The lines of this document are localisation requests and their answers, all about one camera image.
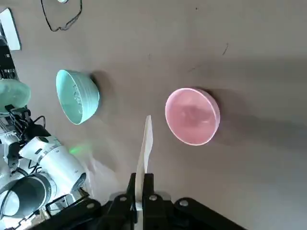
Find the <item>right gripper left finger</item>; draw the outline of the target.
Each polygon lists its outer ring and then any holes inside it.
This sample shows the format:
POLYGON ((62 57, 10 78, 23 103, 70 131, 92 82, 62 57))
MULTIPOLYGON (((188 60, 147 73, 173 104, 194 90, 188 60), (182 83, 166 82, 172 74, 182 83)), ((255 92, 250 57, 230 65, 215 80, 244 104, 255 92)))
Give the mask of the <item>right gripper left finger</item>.
POLYGON ((126 192, 101 205, 89 197, 73 203, 49 219, 31 227, 32 230, 122 230, 127 224, 134 229, 136 211, 135 178, 132 173, 126 192))

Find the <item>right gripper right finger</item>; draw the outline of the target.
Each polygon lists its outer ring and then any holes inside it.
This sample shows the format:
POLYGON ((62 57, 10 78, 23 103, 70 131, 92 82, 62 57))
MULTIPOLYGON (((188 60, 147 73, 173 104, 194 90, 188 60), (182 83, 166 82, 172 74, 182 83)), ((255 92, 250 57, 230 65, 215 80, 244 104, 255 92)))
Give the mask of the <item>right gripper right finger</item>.
POLYGON ((154 175, 143 181, 144 230, 243 230, 221 214, 190 197, 176 202, 163 199, 154 191, 154 175))

